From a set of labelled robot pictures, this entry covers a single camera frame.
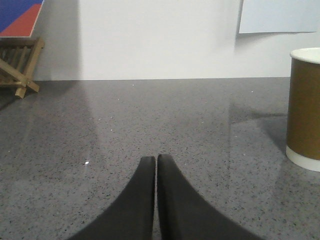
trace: wooden easel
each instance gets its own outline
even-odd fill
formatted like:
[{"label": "wooden easel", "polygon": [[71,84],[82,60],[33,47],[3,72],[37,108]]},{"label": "wooden easel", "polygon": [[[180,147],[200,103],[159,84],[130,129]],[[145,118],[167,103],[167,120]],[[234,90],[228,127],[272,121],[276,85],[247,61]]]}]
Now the wooden easel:
[{"label": "wooden easel", "polygon": [[36,40],[4,39],[0,41],[0,87],[16,88],[15,95],[24,98],[27,88],[39,91],[33,73],[45,46],[42,38]]}]

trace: cup base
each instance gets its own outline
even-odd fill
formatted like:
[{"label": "cup base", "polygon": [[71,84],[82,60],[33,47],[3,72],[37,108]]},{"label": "cup base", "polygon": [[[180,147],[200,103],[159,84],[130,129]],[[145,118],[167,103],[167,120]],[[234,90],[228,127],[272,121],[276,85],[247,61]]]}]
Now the cup base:
[{"label": "cup base", "polygon": [[286,153],[286,156],[298,166],[304,169],[320,172],[320,160],[302,156],[299,153],[296,153],[295,151],[293,151],[288,146],[286,146],[285,153]]}]

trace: white wall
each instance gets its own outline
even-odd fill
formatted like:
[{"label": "white wall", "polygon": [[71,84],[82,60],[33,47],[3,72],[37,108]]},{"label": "white wall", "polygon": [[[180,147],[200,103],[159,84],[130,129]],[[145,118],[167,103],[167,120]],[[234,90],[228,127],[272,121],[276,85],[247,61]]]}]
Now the white wall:
[{"label": "white wall", "polygon": [[46,0],[37,80],[288,77],[317,33],[238,35],[241,0]]}]

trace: brown paper cup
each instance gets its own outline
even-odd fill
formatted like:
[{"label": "brown paper cup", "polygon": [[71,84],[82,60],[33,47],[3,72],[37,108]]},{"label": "brown paper cup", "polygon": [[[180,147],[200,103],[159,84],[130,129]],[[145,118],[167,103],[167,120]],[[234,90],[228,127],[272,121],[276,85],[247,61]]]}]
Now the brown paper cup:
[{"label": "brown paper cup", "polygon": [[286,155],[320,172],[320,47],[291,52]]}]

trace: gray speckled countertop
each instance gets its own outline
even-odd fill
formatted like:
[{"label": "gray speckled countertop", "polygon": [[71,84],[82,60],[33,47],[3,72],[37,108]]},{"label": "gray speckled countertop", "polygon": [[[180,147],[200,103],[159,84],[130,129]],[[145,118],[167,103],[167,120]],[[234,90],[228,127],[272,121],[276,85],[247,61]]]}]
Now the gray speckled countertop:
[{"label": "gray speckled countertop", "polygon": [[285,156],[288,78],[39,84],[23,100],[0,89],[0,238],[67,239],[111,204],[141,156],[169,153],[255,234],[320,239],[320,173]]}]

